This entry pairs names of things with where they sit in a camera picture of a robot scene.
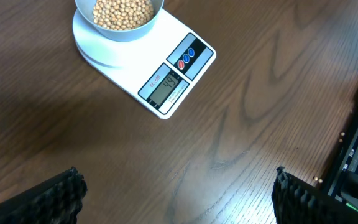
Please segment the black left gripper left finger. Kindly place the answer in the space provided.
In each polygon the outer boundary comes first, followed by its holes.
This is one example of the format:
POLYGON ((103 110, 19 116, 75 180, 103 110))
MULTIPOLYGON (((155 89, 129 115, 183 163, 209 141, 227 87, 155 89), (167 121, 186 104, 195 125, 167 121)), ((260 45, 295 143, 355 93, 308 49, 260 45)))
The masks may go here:
POLYGON ((0 203, 0 224, 76 224, 87 192, 75 167, 0 203))

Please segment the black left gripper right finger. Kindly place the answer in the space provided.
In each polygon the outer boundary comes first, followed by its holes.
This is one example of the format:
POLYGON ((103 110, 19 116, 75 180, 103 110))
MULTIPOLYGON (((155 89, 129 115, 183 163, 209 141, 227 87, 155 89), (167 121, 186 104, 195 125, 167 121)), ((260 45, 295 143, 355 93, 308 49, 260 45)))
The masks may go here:
POLYGON ((358 212, 277 168, 272 202, 278 224, 358 223, 358 212))

